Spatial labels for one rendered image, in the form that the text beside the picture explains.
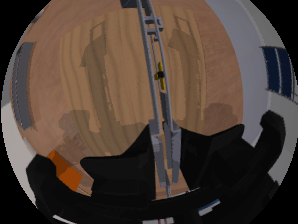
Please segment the grey canister with wooden lid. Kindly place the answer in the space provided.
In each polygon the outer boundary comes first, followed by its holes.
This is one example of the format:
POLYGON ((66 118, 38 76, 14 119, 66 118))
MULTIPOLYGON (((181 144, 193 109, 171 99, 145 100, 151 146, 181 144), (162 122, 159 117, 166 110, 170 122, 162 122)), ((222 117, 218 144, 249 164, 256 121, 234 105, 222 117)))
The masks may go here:
POLYGON ((43 12, 44 12, 44 10, 41 10, 41 11, 39 12, 39 14, 37 14, 37 15, 35 16, 35 19, 33 19, 31 23, 35 24, 35 23, 37 22, 37 19, 40 18, 41 14, 43 14, 43 12))

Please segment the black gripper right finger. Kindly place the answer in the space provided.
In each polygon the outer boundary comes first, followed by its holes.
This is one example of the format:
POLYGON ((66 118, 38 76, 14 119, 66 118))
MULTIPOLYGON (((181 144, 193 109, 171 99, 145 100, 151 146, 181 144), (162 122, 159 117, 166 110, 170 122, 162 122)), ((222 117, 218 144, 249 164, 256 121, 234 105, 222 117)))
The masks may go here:
POLYGON ((234 127, 210 136, 181 128, 180 169, 189 190, 201 188, 201 177, 204 175, 213 153, 231 141, 235 141, 238 137, 242 137, 243 132, 245 132, 243 124, 235 124, 234 127))

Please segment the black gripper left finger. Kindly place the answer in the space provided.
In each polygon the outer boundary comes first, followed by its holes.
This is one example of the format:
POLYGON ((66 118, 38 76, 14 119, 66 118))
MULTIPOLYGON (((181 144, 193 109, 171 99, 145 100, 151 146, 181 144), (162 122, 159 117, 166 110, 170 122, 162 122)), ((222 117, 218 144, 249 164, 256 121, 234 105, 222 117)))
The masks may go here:
POLYGON ((82 157, 80 165, 93 180, 94 177, 106 180, 136 179, 144 186, 150 200, 156 200, 156 161, 149 124, 122 155, 82 157))

